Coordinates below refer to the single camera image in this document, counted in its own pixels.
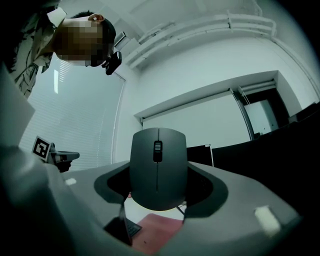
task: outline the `shirt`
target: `shirt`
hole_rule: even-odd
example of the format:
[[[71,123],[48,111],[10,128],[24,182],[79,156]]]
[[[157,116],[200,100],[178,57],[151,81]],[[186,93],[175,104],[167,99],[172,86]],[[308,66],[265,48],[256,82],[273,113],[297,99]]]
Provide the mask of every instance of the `shirt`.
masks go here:
[[[49,44],[66,15],[56,6],[45,7],[32,14],[19,32],[12,56],[5,61],[15,85],[26,98],[36,83],[39,67],[43,66],[43,73],[50,66],[53,53],[39,53]]]

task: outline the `pink mouse pad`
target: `pink mouse pad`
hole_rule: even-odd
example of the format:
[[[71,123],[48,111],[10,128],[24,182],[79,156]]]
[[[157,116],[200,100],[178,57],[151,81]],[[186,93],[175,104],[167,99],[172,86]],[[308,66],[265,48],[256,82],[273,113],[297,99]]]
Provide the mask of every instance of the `pink mouse pad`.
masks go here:
[[[150,213],[137,224],[142,229],[132,238],[132,247],[145,254],[154,254],[179,231],[183,221]]]

